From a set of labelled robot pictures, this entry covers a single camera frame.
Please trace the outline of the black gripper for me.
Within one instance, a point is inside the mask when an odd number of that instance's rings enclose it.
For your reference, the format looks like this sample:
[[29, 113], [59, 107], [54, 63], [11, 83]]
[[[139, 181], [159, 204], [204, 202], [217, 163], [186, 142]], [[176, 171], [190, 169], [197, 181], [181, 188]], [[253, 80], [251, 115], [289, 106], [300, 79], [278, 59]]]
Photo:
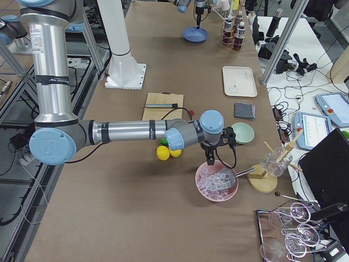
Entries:
[[218, 142], [208, 142], [208, 141], [203, 141], [200, 143], [201, 148], [205, 152], [206, 156], [206, 162], [208, 165], [214, 165], [214, 150], [221, 146], [221, 141]]
[[210, 9], [207, 0], [195, 0], [196, 28], [200, 28], [201, 15], [203, 15], [205, 9]]

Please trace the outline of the spare grey robot arm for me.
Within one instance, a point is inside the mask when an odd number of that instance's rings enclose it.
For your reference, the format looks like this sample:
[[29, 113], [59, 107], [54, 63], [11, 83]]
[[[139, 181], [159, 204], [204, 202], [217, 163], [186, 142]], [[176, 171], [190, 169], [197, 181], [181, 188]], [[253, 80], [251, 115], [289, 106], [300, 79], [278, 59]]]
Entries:
[[5, 58], [5, 52], [24, 53], [25, 55], [30, 53], [42, 54], [44, 53], [42, 26], [33, 24], [29, 30], [26, 30], [17, 16], [2, 16], [1, 45], [6, 49], [6, 51], [1, 50], [3, 58]]

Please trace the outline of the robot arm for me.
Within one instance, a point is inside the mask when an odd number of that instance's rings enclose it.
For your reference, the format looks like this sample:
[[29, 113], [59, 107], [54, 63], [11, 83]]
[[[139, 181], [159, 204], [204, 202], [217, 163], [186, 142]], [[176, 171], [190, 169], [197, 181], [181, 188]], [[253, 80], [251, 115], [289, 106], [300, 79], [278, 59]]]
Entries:
[[82, 1], [20, 1], [21, 18], [31, 37], [39, 113], [29, 140], [34, 158], [47, 165], [73, 162], [87, 146], [113, 141], [166, 139], [171, 150], [200, 144], [208, 164], [214, 150], [224, 146], [228, 131], [220, 112], [205, 111], [198, 120], [99, 122], [85, 119], [86, 110], [73, 107], [66, 30], [82, 20]]
[[[172, 0], [170, 2], [177, 7], [177, 10], [180, 13], [185, 13], [191, 3], [191, 0]], [[194, 19], [196, 21], [197, 29], [201, 28], [202, 16], [204, 15], [205, 10], [207, 10], [208, 13], [210, 13], [211, 10], [211, 6], [207, 1], [194, 1]]]

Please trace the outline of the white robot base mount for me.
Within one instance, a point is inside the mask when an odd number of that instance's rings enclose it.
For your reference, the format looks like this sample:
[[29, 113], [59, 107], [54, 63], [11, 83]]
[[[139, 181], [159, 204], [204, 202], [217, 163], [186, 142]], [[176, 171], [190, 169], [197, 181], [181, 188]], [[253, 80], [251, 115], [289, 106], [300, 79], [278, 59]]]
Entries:
[[146, 65], [131, 54], [121, 1], [98, 1], [101, 18], [111, 50], [105, 87], [141, 90]]

